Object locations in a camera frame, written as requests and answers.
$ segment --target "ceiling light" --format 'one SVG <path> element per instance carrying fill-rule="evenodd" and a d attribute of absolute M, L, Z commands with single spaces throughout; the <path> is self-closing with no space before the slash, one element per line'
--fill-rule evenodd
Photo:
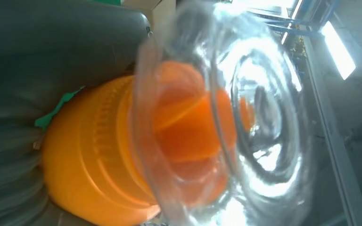
<path fill-rule="evenodd" d="M 342 79 L 347 79 L 347 77 L 349 77 L 356 69 L 352 57 L 329 21 L 324 25 L 321 33 L 324 35 L 325 44 L 328 47 L 329 53 L 331 54 Z"/>

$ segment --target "transparent plastic container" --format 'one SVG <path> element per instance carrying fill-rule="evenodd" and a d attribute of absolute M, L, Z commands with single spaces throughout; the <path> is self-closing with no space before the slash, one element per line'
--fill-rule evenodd
<path fill-rule="evenodd" d="M 190 1 L 141 48 L 135 159 L 171 225 L 299 225 L 313 166 L 301 86 L 235 4 Z"/>

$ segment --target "orange bottle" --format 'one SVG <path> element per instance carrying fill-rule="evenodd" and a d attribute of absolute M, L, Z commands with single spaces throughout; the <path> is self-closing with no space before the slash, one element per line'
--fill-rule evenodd
<path fill-rule="evenodd" d="M 220 142 L 210 95 L 190 65 L 164 62 L 160 74 L 159 84 L 167 88 L 156 105 L 155 138 L 174 173 L 195 181 L 180 188 L 183 199 L 190 204 L 213 200 L 225 188 L 227 175 L 219 173 L 221 165 L 215 159 Z M 53 119 L 42 146 L 51 198 L 100 226 L 132 226 L 160 211 L 133 157 L 128 125 L 132 79 L 123 77 L 81 91 Z M 217 91 L 215 99 L 226 145 L 232 147 L 236 132 L 230 100 L 224 90 Z M 207 192 L 205 185 L 212 181 L 216 186 Z"/>

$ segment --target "cardboard box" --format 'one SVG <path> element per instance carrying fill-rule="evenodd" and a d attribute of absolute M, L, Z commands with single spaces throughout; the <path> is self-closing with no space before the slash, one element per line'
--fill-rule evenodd
<path fill-rule="evenodd" d="M 148 18 L 153 31 L 175 13 L 175 0 L 125 0 L 123 6 L 141 11 Z"/>
<path fill-rule="evenodd" d="M 158 5 L 160 0 L 125 0 L 124 7 L 153 10 Z"/>

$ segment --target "metal frame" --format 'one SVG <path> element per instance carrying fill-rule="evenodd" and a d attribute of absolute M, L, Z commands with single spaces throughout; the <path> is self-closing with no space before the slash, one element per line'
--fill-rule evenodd
<path fill-rule="evenodd" d="M 325 140 L 334 170 L 341 201 L 349 226 L 362 226 L 362 193 L 347 154 L 345 141 L 337 128 L 337 120 L 332 110 L 324 81 L 318 71 L 311 40 L 303 37 L 307 54 L 310 81 L 317 102 L 319 115 L 324 129 Z"/>

